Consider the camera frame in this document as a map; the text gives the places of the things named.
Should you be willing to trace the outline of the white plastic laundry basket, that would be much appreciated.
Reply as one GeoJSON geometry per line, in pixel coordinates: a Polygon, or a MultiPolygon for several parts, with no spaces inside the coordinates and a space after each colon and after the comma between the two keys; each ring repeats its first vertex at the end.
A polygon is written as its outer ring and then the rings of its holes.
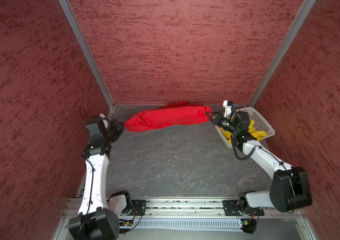
{"type": "MultiPolygon", "coordinates": [[[[276,132],[273,129],[273,127],[269,124],[269,122],[256,109],[254,109],[252,107],[246,107],[246,108],[237,109],[236,112],[246,112],[246,113],[248,113],[250,119],[254,120],[254,122],[255,122],[253,127],[257,131],[264,131],[264,132],[267,133],[267,136],[265,136],[264,139],[270,138],[270,137],[275,135],[276,132]]],[[[225,138],[224,134],[222,133],[222,130],[217,126],[215,126],[215,130],[218,133],[221,140],[223,141],[225,147],[227,149],[231,149],[232,145],[225,138]]]]}

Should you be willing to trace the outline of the red shorts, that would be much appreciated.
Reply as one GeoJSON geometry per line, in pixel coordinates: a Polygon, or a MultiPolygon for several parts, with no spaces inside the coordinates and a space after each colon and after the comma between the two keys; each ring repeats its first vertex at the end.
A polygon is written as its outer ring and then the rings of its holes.
{"type": "Polygon", "coordinates": [[[197,125],[208,122],[206,113],[211,111],[208,106],[182,101],[137,113],[125,122],[125,128],[130,132],[145,132],[175,125],[197,125]]]}

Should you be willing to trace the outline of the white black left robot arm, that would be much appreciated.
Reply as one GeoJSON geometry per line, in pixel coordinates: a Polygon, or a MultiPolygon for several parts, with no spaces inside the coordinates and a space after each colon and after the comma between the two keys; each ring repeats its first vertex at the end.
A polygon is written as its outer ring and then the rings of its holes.
{"type": "Polygon", "coordinates": [[[86,128],[89,143],[82,153],[86,181],[78,216],[69,220],[68,230],[76,240],[116,240],[120,234],[120,215],[133,210],[127,191],[117,192],[109,198],[106,195],[112,143],[121,136],[124,125],[100,114],[90,119],[86,128]]]}

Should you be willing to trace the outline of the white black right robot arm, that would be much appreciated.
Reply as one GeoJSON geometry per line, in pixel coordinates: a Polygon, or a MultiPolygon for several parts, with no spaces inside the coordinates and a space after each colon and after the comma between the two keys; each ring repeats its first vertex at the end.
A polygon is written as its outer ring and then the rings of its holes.
{"type": "Polygon", "coordinates": [[[218,112],[207,112],[207,117],[217,127],[231,134],[230,139],[237,160],[252,159],[271,178],[268,191],[242,194],[236,209],[247,216],[259,208],[272,208],[281,213],[312,205],[312,194],[307,172],[279,159],[249,132],[250,117],[246,112],[234,112],[229,117],[218,112]]]}

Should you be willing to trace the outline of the yellow shorts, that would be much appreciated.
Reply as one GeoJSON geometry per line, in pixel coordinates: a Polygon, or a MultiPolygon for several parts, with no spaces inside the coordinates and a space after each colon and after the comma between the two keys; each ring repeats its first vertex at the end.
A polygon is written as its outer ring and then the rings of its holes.
{"type": "MultiPolygon", "coordinates": [[[[250,120],[250,124],[249,124],[249,130],[248,132],[257,139],[257,141],[261,141],[263,140],[265,137],[268,136],[268,134],[264,131],[258,131],[254,128],[254,124],[255,121],[254,120],[250,120]]],[[[223,136],[225,137],[225,139],[228,141],[228,143],[231,145],[232,141],[231,141],[231,136],[232,134],[228,131],[225,131],[223,128],[220,128],[223,136]]]]}

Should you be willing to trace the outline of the left small circuit board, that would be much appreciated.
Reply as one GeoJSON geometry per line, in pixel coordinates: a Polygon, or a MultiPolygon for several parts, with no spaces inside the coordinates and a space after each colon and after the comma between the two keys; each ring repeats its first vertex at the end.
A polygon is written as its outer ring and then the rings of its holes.
{"type": "Polygon", "coordinates": [[[128,227],[131,228],[134,226],[133,220],[119,220],[120,227],[128,227]]]}

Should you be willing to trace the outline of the small circuit board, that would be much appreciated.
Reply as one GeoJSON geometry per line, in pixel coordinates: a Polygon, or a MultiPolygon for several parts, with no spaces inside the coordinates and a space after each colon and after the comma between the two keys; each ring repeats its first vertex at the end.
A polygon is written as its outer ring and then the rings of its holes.
{"type": "Polygon", "coordinates": [[[128,227],[131,228],[134,226],[133,220],[119,220],[120,227],[128,227]]]}
{"type": "Polygon", "coordinates": [[[241,227],[244,228],[245,226],[249,225],[249,221],[247,219],[241,219],[241,227]]]}

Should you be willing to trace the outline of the right small circuit board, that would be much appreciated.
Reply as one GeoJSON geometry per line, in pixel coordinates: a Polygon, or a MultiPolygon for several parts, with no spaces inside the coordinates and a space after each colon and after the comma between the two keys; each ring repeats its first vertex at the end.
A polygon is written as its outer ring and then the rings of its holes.
{"type": "Polygon", "coordinates": [[[249,221],[247,219],[241,219],[241,227],[244,228],[245,226],[249,225],[249,221]]]}

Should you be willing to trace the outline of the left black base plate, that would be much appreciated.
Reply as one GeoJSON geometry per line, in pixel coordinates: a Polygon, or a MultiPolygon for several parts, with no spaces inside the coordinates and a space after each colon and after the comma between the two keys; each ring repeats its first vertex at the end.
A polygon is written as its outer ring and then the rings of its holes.
{"type": "Polygon", "coordinates": [[[132,200],[132,208],[128,212],[128,216],[144,216],[146,213],[146,200],[132,200]]]}

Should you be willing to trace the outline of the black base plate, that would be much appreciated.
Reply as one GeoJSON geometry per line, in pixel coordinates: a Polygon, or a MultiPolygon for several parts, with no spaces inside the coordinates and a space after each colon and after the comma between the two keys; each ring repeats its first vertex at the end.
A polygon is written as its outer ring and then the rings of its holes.
{"type": "Polygon", "coordinates": [[[223,200],[225,216],[229,217],[251,217],[264,216],[262,208],[253,208],[248,205],[245,199],[223,200]]]}
{"type": "Polygon", "coordinates": [[[128,216],[144,216],[146,213],[146,200],[132,200],[132,208],[128,212],[128,216]]]}

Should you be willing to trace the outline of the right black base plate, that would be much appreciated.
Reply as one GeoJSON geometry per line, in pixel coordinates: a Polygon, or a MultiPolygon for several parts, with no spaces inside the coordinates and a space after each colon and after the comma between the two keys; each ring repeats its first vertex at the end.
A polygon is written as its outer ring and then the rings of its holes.
{"type": "Polygon", "coordinates": [[[229,217],[251,217],[264,216],[262,208],[253,208],[248,205],[245,199],[223,200],[225,216],[229,217]]]}

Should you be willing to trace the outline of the aluminium front rail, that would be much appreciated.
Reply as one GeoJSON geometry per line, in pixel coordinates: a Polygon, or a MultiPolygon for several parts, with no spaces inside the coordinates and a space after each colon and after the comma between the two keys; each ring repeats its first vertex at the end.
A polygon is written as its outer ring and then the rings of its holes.
{"type": "MultiPolygon", "coordinates": [[[[237,200],[237,198],[136,198],[146,200],[146,213],[143,217],[151,219],[159,218],[250,218],[225,216],[223,200],[237,200]]],[[[264,216],[252,216],[266,219],[303,219],[307,217],[303,209],[293,213],[281,213],[276,209],[262,208],[264,216]]]]}

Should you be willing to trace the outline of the left corner aluminium post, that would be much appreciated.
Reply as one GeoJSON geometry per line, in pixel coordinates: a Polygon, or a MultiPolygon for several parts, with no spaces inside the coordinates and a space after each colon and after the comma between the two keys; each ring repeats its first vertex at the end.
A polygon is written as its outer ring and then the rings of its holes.
{"type": "Polygon", "coordinates": [[[101,74],[101,71],[96,63],[96,60],[91,52],[91,49],[88,45],[88,42],[80,28],[80,25],[79,25],[79,22],[74,14],[74,11],[72,9],[72,6],[70,4],[70,2],[68,0],[59,0],[58,1],[63,12],[64,12],[64,15],[74,33],[74,36],[82,50],[82,53],[83,55],[85,56],[87,62],[88,62],[88,65],[101,89],[101,92],[103,93],[104,95],[104,98],[106,99],[107,101],[107,104],[110,108],[110,111],[114,111],[115,109],[115,103],[112,99],[112,96],[109,92],[109,89],[105,83],[105,80],[101,74]]]}

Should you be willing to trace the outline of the corner aluminium post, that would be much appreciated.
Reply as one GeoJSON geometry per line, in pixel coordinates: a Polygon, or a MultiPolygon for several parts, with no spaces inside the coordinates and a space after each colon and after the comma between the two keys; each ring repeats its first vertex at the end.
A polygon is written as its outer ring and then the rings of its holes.
{"type": "Polygon", "coordinates": [[[101,71],[96,63],[96,60],[91,52],[91,49],[88,45],[88,42],[80,28],[80,25],[79,25],[79,22],[74,14],[74,11],[72,9],[72,6],[70,4],[70,2],[68,0],[59,0],[58,1],[63,12],[64,12],[64,15],[74,33],[74,36],[82,50],[82,53],[83,55],[85,56],[87,62],[88,62],[88,65],[101,89],[101,92],[103,93],[104,95],[104,98],[106,99],[107,101],[107,104],[110,108],[110,111],[114,111],[115,109],[115,103],[112,99],[112,96],[109,92],[109,89],[105,83],[105,80],[101,74],[101,71]]]}
{"type": "Polygon", "coordinates": [[[259,97],[261,96],[263,90],[267,86],[268,82],[270,81],[273,73],[277,69],[279,63],[283,59],[285,53],[289,49],[290,45],[292,44],[293,40],[295,39],[296,35],[298,34],[300,28],[302,27],[303,23],[305,22],[306,18],[308,17],[309,13],[311,12],[313,6],[315,5],[316,0],[304,0],[300,9],[298,10],[292,24],[290,25],[289,29],[287,30],[283,40],[281,41],[271,63],[269,64],[266,72],[264,73],[263,77],[261,78],[260,83],[258,84],[256,90],[254,91],[252,97],[248,102],[249,107],[253,107],[259,97]]]}

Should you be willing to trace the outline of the right corner aluminium post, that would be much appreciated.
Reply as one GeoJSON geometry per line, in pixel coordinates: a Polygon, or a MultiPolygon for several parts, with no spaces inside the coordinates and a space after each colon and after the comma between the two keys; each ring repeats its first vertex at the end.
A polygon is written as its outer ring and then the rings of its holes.
{"type": "Polygon", "coordinates": [[[268,82],[270,81],[273,73],[277,69],[279,63],[283,59],[285,53],[289,49],[290,45],[292,44],[293,40],[295,39],[296,35],[298,34],[300,28],[302,27],[303,23],[305,22],[306,18],[308,17],[309,13],[311,12],[313,6],[315,5],[316,0],[304,0],[300,9],[298,10],[292,24],[290,25],[289,29],[287,30],[283,40],[281,41],[271,63],[269,64],[266,72],[264,73],[263,77],[261,78],[260,83],[258,84],[256,90],[254,91],[252,97],[248,102],[249,107],[253,107],[259,97],[261,96],[263,90],[267,86],[268,82]]]}

